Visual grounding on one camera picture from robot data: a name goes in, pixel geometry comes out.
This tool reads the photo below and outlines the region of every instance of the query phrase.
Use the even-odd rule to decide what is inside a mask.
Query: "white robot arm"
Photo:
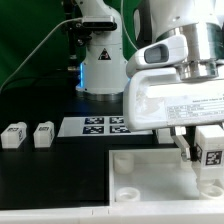
[[[90,99],[116,99],[128,81],[121,16],[103,0],[78,0],[76,3],[83,15],[81,28],[98,27],[87,42],[86,58],[81,66],[81,83],[77,91]],[[103,29],[105,25],[114,27],[114,24],[116,27],[113,30]]]
[[[223,177],[224,12],[219,8],[224,2],[146,2],[152,44],[128,62],[125,124],[131,131],[170,128],[182,158],[195,160],[192,167],[200,180]],[[196,159],[183,137],[186,126],[196,126]]]

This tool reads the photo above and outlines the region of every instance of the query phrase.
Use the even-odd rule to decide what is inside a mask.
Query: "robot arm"
[[[218,125],[224,121],[224,16],[216,14],[220,2],[148,3],[154,43],[138,50],[128,62],[131,79],[124,92],[125,124],[131,131],[170,128],[183,160],[195,161],[199,179],[211,178],[206,172],[210,167],[217,168],[212,172],[220,168],[220,177],[224,148],[220,137],[224,131]],[[187,126],[196,126],[193,144],[184,138]],[[199,145],[203,156],[197,154]],[[209,155],[216,154],[220,164],[206,164]]]

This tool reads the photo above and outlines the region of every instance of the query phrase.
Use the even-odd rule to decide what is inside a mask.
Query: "black surface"
[[[39,209],[109,204],[108,152],[149,147],[152,136],[55,138],[37,150],[33,132],[52,121],[56,135],[65,116],[122,115],[122,102],[76,98],[65,87],[18,88],[0,96],[0,131],[25,122],[27,138],[16,151],[0,152],[0,209]]]

